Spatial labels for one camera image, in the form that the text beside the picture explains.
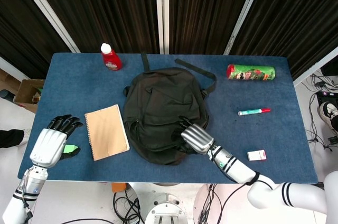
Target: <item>spiral notebook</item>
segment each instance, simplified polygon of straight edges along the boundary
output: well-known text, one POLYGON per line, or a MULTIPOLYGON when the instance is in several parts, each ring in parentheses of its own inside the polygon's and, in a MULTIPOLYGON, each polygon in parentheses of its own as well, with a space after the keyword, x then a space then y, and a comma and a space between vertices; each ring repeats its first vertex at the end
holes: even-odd
POLYGON ((94 161, 129 150, 118 105, 86 113, 89 144, 94 161))

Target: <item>robotic arm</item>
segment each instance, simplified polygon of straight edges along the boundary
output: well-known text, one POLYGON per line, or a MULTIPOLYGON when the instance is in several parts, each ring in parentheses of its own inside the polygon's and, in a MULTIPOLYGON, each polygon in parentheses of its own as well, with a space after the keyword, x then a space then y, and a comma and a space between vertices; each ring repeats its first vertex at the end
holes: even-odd
POLYGON ((240 184, 252 185, 249 202, 256 208, 289 206, 327 214, 326 224, 338 223, 338 171, 329 174, 325 191, 313 185, 283 183, 276 185, 270 178, 253 171, 221 146, 217 146, 203 128, 187 119, 181 123, 186 129, 183 139, 199 154, 208 154, 221 172, 240 184))
POLYGON ((30 155, 33 166, 26 170, 3 214, 6 224, 26 224, 33 217, 31 209, 48 177, 47 169, 79 153, 80 148, 72 153, 63 153, 63 150, 68 137, 82 125, 77 117, 64 115, 54 118, 42 129, 30 155))

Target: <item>table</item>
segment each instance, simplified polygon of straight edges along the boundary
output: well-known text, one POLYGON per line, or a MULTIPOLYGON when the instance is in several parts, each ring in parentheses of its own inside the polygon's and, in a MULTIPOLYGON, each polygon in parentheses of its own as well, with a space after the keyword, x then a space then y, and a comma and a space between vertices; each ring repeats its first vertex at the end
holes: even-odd
MULTIPOLYGON (((123 68, 109 71, 100 53, 54 54, 35 116, 31 137, 18 173, 32 166, 29 154, 41 131, 58 115, 72 114, 85 122, 85 113, 118 104, 123 110, 123 89, 143 72, 140 54, 119 54, 123 68)), ((178 66, 180 58, 213 72, 216 89, 206 98, 210 115, 207 131, 217 143, 276 183, 316 183, 317 176, 309 151, 304 125, 286 58, 224 55, 149 54, 151 69, 178 66), (273 66, 273 81, 239 81, 226 78, 230 63, 273 66), (239 117, 239 110, 270 107, 271 112, 239 117), (249 162, 248 151, 264 149, 266 161, 249 162)), ((211 80, 192 72, 201 88, 211 80)), ((130 146, 130 151, 93 161, 87 129, 78 128, 68 144, 81 147, 74 158, 59 161, 49 169, 49 180, 231 183, 207 156, 190 155, 178 166, 149 163, 130 146)))

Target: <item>sneaker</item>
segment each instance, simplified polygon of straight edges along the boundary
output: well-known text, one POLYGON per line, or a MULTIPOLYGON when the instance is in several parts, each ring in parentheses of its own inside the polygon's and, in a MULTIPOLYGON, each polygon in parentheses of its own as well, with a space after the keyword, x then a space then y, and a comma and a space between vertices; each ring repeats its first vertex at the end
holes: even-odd
POLYGON ((18 146, 22 146, 24 144, 27 144, 27 142, 30 138, 30 134, 31 134, 31 129, 23 129, 23 139, 20 142, 20 144, 18 144, 18 146))
POLYGON ((330 102, 324 102, 319 107, 320 116, 329 128, 338 135, 338 109, 330 102))

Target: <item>pringles can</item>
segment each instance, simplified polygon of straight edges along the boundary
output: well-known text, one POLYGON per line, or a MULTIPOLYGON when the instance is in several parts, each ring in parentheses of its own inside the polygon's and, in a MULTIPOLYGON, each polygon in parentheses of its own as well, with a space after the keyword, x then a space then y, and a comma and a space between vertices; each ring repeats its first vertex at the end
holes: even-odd
POLYGON ((273 67, 230 64, 227 68, 229 80, 273 80, 275 75, 276 72, 273 67))

